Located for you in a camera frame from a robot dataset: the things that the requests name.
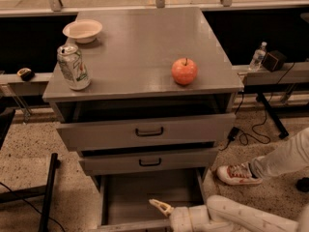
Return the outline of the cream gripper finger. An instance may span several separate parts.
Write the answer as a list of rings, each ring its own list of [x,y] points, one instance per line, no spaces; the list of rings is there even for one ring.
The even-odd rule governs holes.
[[[174,208],[171,205],[156,199],[150,199],[149,203],[157,208],[166,217],[170,217],[174,211]]]

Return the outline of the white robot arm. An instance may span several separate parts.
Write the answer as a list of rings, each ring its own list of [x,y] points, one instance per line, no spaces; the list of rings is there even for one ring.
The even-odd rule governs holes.
[[[309,232],[309,206],[298,221],[258,210],[221,195],[212,195],[205,205],[172,207],[156,199],[149,203],[169,218],[173,232],[232,232],[238,224],[250,232]]]

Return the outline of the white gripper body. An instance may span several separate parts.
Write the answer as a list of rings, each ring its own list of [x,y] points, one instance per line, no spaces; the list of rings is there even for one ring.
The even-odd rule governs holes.
[[[170,217],[173,232],[210,232],[211,220],[206,205],[177,207]]]

